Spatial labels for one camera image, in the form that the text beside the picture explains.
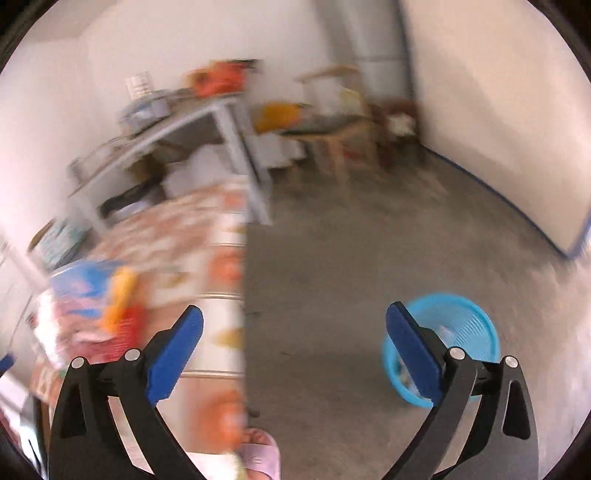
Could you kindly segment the clear snack bag red blue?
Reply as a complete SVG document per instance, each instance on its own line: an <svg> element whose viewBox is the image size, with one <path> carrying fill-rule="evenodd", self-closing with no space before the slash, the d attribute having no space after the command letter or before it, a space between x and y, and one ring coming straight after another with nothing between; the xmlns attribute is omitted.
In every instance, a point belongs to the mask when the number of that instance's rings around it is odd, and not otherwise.
<svg viewBox="0 0 591 480"><path fill-rule="evenodd" d="M78 356L110 362L136 348L146 316L138 284L135 270L118 261L82 259L53 272L33 323L50 363L64 369Z"/></svg>

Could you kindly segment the blue plastic trash basket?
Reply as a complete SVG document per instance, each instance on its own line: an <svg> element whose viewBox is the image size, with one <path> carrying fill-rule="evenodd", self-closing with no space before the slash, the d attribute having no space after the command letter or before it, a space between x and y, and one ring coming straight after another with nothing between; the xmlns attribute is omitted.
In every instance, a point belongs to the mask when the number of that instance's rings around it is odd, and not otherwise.
<svg viewBox="0 0 591 480"><path fill-rule="evenodd" d="M472 359L498 363L500 340L486 312L470 299L449 293L433 293L405 304L420 326L432 329L447 348L461 347ZM394 390L409 404L431 409L420 395L389 335L383 342L382 362Z"/></svg>

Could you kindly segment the pink slipper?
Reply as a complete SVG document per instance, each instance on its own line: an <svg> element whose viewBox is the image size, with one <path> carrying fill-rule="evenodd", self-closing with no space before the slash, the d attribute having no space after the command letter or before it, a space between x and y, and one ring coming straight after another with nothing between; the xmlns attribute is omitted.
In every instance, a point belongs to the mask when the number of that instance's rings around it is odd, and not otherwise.
<svg viewBox="0 0 591 480"><path fill-rule="evenodd" d="M250 480L280 480L280 448L266 431L246 428L239 456Z"/></svg>

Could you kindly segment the patterned ginkgo tablecloth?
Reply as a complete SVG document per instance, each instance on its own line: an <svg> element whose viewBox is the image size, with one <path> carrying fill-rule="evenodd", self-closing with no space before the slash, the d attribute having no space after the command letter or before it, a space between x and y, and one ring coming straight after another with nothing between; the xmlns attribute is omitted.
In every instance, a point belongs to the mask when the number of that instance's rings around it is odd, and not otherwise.
<svg viewBox="0 0 591 480"><path fill-rule="evenodd" d="M189 305L204 330L158 410L190 459L209 478L235 479L245 426L243 260L245 181L233 178L146 209L112 227L83 259L118 261L138 274L146 311L140 343L169 328ZM40 344L31 392L55 405L65 376Z"/></svg>

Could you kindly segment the wooden chair dark seat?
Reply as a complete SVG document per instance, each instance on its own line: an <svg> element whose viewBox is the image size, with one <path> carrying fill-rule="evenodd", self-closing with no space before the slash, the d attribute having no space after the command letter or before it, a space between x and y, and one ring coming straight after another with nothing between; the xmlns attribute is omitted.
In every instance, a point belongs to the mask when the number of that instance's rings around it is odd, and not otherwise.
<svg viewBox="0 0 591 480"><path fill-rule="evenodd" d="M318 97L315 94L314 83L322 80L353 81L353 89L346 91L353 93L358 100L359 109L351 113L337 113L324 115L318 112ZM355 137L363 138L363 148L369 160L370 167L377 167L378 153L375 139L375 122L370 111L360 69L353 65L335 65L322 68L315 72L305 73L294 79L304 89L305 99L308 100L308 113L293 126L280 132L280 136L301 143L324 143L329 150L329 159L335 171L342 192L349 190L349 171L346 166L346 141Z"/></svg>

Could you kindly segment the white metal side table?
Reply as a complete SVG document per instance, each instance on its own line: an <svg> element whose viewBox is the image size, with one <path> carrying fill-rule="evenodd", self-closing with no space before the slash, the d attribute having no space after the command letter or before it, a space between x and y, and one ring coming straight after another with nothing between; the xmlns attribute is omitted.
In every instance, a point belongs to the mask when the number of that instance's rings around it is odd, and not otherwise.
<svg viewBox="0 0 591 480"><path fill-rule="evenodd" d="M110 171L129 163L134 156L156 141L207 117L212 118L217 132L228 148L231 170L245 176L249 181L250 217L260 224L270 225L271 179L269 172L260 164L263 155L259 137L252 127L252 120L242 94L228 94L181 102L174 113L128 141L81 182L70 198L95 233L104 236L109 226L89 199L90 187Z"/></svg>

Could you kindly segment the white mattress blue trim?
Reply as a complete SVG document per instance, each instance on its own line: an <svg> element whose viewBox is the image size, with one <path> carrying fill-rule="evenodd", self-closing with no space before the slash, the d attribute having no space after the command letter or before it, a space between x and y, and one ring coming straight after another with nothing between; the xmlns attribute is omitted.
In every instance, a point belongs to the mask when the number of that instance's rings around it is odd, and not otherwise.
<svg viewBox="0 0 591 480"><path fill-rule="evenodd" d="M422 140L576 257L590 227L590 81L528 1L401 5Z"/></svg>

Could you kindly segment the yellow orange bag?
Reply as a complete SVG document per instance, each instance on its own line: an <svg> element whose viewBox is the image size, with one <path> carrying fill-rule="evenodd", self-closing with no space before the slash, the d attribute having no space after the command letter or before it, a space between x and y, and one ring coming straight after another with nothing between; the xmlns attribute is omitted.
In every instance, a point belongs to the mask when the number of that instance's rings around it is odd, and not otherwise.
<svg viewBox="0 0 591 480"><path fill-rule="evenodd" d="M267 102L256 110L253 128L257 134L286 130L301 120L301 107L295 103Z"/></svg>

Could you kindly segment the orange plastic bag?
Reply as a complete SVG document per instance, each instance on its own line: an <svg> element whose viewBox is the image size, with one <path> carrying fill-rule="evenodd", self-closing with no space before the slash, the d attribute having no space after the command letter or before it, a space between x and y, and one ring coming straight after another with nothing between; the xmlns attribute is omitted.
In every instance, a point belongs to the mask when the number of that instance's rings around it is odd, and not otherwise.
<svg viewBox="0 0 591 480"><path fill-rule="evenodd" d="M256 70L256 59L216 60L185 75L185 83L197 98L242 92L247 72Z"/></svg>

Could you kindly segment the grey refrigerator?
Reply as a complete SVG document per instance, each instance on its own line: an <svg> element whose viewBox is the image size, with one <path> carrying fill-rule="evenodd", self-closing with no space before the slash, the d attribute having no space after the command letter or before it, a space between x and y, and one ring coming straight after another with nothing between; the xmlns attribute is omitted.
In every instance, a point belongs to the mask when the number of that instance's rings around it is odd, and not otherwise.
<svg viewBox="0 0 591 480"><path fill-rule="evenodd" d="M362 73L375 100L412 97L408 49L397 1L319 1L335 61Z"/></svg>

